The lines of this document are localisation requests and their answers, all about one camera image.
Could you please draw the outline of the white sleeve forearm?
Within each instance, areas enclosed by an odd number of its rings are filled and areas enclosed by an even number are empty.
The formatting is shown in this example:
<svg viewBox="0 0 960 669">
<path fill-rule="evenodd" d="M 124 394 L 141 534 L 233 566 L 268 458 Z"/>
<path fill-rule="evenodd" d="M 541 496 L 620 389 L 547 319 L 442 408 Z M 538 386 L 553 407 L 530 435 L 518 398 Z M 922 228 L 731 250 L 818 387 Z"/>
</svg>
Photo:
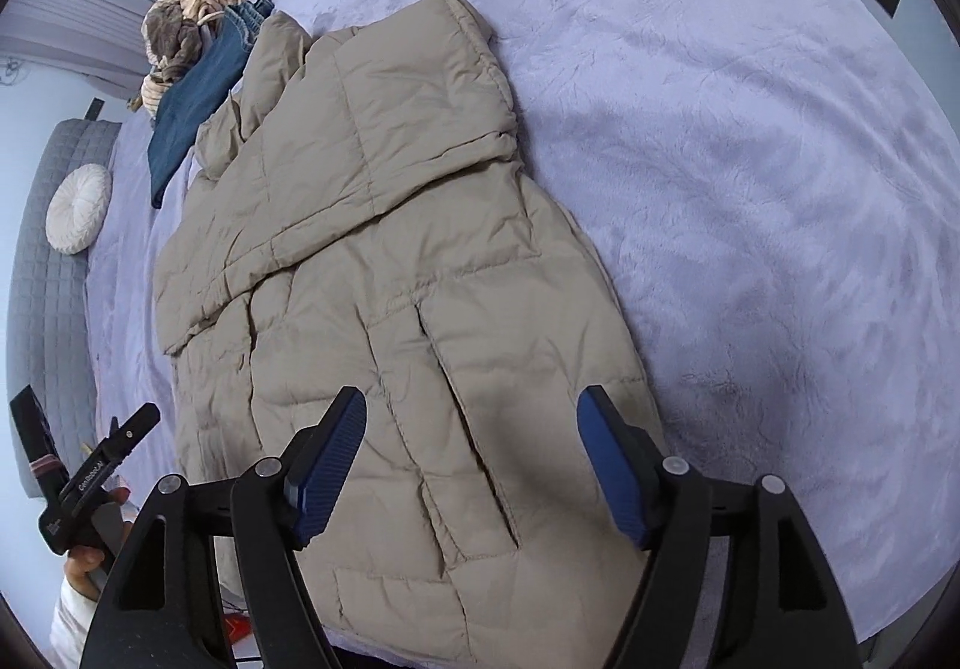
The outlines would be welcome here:
<svg viewBox="0 0 960 669">
<path fill-rule="evenodd" d="M 78 669 L 82 664 L 91 621 L 98 603 L 78 593 L 67 578 L 60 584 L 59 597 L 52 612 L 47 651 L 55 669 Z"/>
</svg>

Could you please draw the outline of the person left hand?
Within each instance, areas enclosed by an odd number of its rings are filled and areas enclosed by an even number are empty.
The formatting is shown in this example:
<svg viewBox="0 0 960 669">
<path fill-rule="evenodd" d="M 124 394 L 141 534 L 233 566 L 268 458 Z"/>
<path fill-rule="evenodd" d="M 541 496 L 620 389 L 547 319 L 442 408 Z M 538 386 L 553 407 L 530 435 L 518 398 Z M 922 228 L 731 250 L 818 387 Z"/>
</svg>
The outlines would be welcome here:
<svg viewBox="0 0 960 669">
<path fill-rule="evenodd" d="M 130 490 L 121 485 L 110 491 L 110 498 L 121 505 L 121 516 L 124 516 L 122 506 L 130 499 Z M 121 547 L 127 541 L 128 534 L 132 531 L 132 521 L 124 520 L 121 534 Z M 88 547 L 87 545 L 75 545 L 67 554 L 67 560 L 64 563 L 64 575 L 71 589 L 76 593 L 82 594 L 83 598 L 96 602 L 101 596 L 103 587 L 93 580 L 94 573 L 101 570 L 104 562 L 103 549 L 99 547 Z"/>
</svg>

